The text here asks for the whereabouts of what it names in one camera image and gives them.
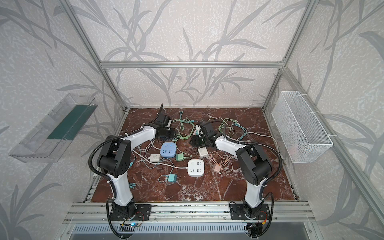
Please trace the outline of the white charger plug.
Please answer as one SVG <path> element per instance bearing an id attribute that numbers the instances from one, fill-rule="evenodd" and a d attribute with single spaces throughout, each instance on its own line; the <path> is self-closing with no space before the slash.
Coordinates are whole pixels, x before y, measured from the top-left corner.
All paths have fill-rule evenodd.
<path id="1" fill-rule="evenodd" d="M 201 158 L 205 158 L 209 156 L 207 148 L 198 148 L 198 153 Z"/>

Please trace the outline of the blue power strip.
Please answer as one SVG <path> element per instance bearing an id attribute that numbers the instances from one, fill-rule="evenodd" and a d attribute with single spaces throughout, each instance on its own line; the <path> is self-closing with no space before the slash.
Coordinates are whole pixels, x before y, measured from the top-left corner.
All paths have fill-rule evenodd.
<path id="1" fill-rule="evenodd" d="M 163 158 L 174 158 L 177 154 L 176 143 L 165 142 L 161 146 L 160 155 Z"/>

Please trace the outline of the white charger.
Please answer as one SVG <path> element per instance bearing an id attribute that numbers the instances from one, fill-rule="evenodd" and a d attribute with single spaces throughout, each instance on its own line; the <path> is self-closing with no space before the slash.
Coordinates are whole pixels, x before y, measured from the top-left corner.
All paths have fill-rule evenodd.
<path id="1" fill-rule="evenodd" d="M 161 155 L 160 154 L 151 154 L 149 157 L 149 161 L 151 163 L 159 163 L 161 160 Z"/>

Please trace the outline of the green charger plug front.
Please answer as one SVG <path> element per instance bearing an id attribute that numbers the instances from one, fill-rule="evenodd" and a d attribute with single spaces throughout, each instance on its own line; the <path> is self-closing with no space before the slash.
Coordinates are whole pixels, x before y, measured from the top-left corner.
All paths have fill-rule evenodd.
<path id="1" fill-rule="evenodd" d="M 180 161 L 183 161 L 184 159 L 185 157 L 183 153 L 176 154 L 176 161 L 180 162 Z"/>

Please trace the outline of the white power strip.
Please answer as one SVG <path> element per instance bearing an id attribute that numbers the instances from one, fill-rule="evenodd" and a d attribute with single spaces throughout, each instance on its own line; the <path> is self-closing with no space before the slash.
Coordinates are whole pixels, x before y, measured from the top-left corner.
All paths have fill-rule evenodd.
<path id="1" fill-rule="evenodd" d="M 203 160 L 189 160 L 187 173 L 190 177 L 202 177 L 205 172 L 205 163 Z"/>

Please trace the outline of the teal charger plug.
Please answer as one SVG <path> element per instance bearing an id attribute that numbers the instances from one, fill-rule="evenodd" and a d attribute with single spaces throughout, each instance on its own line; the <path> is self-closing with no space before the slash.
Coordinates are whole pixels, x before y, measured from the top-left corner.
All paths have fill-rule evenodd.
<path id="1" fill-rule="evenodd" d="M 177 175 L 176 174 L 169 174 L 168 175 L 168 182 L 169 183 L 176 183 L 177 182 Z"/>

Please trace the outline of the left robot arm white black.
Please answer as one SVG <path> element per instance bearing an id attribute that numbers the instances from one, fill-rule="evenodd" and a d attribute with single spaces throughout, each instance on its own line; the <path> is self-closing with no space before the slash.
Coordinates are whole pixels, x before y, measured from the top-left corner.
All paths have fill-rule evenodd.
<path id="1" fill-rule="evenodd" d="M 154 120 L 143 124 L 138 130 L 121 136 L 110 135 L 90 154 L 90 170 L 107 179 L 113 192 L 112 210 L 126 218 L 136 213 L 134 196 L 131 193 L 127 171 L 132 150 L 154 139 L 172 140 L 176 137 L 171 117 L 163 113 L 163 106 Z"/>

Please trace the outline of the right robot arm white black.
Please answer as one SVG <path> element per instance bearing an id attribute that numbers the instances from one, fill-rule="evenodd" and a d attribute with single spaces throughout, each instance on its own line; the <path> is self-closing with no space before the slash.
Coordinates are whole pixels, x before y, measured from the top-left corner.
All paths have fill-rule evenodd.
<path id="1" fill-rule="evenodd" d="M 243 201 L 245 215 L 249 219 L 254 219 L 264 202 L 264 188 L 282 170 L 282 156 L 276 149 L 268 145 L 235 140 L 227 136 L 225 132 L 217 132 L 212 123 L 214 121 L 197 124 L 197 133 L 190 144 L 194 147 L 216 148 L 238 159 L 241 171 L 247 181 L 247 191 Z M 273 174 L 271 174 L 273 164 L 264 148 L 271 150 L 279 160 L 278 169 Z"/>

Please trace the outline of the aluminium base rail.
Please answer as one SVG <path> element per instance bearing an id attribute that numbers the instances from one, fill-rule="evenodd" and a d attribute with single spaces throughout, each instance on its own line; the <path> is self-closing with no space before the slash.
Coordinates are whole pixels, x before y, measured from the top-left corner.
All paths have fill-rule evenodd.
<path id="1" fill-rule="evenodd" d="M 147 223 L 229 223 L 228 202 L 156 202 L 151 203 Z M 273 222 L 314 222 L 308 202 L 276 201 Z M 106 223 L 106 205 L 102 203 L 73 204 L 63 223 Z"/>

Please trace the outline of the clear plastic wall bin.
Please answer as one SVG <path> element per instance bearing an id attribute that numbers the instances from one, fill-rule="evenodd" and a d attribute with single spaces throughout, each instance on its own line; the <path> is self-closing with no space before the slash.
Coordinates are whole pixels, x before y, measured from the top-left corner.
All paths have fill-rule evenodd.
<path id="1" fill-rule="evenodd" d="M 67 94 L 9 155 L 24 163 L 56 163 L 98 107 L 94 97 Z"/>

